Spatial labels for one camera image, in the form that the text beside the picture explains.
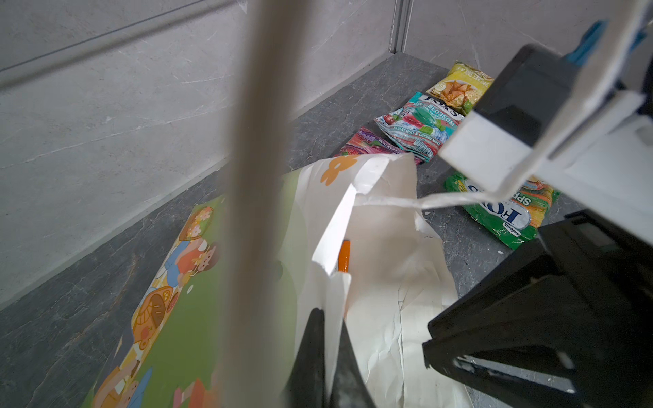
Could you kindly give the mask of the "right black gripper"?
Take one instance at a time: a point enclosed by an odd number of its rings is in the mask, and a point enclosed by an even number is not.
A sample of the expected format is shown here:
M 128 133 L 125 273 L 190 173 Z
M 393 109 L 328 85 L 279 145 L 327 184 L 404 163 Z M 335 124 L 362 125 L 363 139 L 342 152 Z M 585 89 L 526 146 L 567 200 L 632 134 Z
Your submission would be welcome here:
M 544 226 L 428 324 L 425 365 L 513 407 L 652 404 L 652 248 L 594 212 Z

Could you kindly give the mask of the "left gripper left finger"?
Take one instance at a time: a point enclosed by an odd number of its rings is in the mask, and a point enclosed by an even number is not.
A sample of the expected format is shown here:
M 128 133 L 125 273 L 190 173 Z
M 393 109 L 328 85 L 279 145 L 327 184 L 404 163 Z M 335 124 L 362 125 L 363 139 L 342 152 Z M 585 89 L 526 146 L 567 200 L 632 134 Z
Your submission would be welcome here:
M 313 309 L 284 388 L 287 407 L 323 408 L 327 400 L 325 377 L 325 314 Z

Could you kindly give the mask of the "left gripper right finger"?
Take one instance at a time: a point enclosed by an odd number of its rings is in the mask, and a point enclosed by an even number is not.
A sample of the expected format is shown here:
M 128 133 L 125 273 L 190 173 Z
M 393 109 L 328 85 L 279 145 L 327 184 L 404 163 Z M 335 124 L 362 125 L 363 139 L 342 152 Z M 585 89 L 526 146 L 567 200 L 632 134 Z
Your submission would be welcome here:
M 376 408 L 359 370 L 350 335 L 343 322 L 330 406 L 334 408 Z

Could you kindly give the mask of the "green snack pack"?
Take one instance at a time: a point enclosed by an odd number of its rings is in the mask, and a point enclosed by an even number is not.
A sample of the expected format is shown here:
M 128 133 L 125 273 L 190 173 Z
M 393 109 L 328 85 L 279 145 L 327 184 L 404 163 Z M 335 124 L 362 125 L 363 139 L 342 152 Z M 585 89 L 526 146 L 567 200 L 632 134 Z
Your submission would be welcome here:
M 537 177 L 530 177 L 510 199 L 464 206 L 474 221 L 511 249 L 533 241 L 559 192 Z

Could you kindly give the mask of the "white floral paper bag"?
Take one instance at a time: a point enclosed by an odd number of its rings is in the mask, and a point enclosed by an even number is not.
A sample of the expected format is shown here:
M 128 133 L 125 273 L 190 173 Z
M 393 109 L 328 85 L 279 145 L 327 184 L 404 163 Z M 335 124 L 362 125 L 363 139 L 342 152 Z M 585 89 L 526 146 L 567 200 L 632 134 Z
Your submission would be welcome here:
M 84 406 L 287 407 L 313 309 L 325 314 L 324 407 L 343 322 L 376 407 L 469 404 L 471 387 L 425 365 L 428 324 L 518 248 L 474 221 L 471 204 L 425 207 L 477 185 L 457 170 L 445 192 L 419 197 L 409 154 L 335 156 L 282 173 L 310 7 L 264 2 L 232 128 L 231 188 L 194 209 Z M 535 239 L 585 210 L 615 224 L 554 188 Z M 343 240 L 348 273 L 338 272 Z

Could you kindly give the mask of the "teal red snack bag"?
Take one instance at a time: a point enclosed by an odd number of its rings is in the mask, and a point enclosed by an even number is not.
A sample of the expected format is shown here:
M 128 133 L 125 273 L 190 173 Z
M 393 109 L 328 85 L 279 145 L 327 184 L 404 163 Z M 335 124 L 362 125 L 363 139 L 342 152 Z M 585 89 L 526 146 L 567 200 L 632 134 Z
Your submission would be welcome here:
M 464 115 L 440 100 L 417 92 L 401 109 L 377 117 L 374 122 L 399 148 L 428 163 L 463 120 Z

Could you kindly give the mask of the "yellow green snack bag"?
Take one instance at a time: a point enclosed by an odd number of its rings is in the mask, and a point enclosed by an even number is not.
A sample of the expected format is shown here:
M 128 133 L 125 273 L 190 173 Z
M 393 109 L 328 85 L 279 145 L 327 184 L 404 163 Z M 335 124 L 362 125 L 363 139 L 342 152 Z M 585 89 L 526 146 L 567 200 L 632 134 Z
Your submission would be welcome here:
M 494 78 L 483 71 L 456 62 L 427 94 L 441 100 L 456 112 L 468 115 L 493 83 Z

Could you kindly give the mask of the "purple snack pack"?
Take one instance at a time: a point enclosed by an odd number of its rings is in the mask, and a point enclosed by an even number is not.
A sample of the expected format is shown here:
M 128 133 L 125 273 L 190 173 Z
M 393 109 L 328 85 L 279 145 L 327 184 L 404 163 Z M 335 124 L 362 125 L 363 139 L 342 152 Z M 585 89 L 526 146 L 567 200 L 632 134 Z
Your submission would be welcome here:
M 405 151 L 380 138 L 370 129 L 361 127 L 337 153 L 337 156 L 360 156 L 368 154 L 404 154 Z

